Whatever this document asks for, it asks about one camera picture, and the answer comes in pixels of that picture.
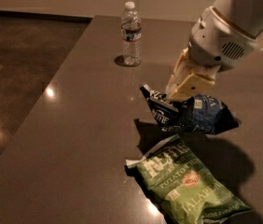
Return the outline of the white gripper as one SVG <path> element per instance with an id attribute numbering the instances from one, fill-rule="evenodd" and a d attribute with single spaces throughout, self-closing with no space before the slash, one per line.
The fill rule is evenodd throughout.
<path id="1" fill-rule="evenodd" d="M 182 102 L 213 87 L 215 68 L 235 68 L 255 48 L 257 40 L 227 23 L 215 7 L 207 7 L 191 29 L 166 87 L 170 101 Z M 204 66 L 193 67 L 194 62 Z"/>

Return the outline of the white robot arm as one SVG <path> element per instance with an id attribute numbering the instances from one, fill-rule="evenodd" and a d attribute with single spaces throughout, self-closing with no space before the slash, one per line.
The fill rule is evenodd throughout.
<path id="1" fill-rule="evenodd" d="M 191 29 L 166 87 L 170 101 L 207 91 L 216 74 L 235 68 L 263 33 L 263 0 L 215 0 Z"/>

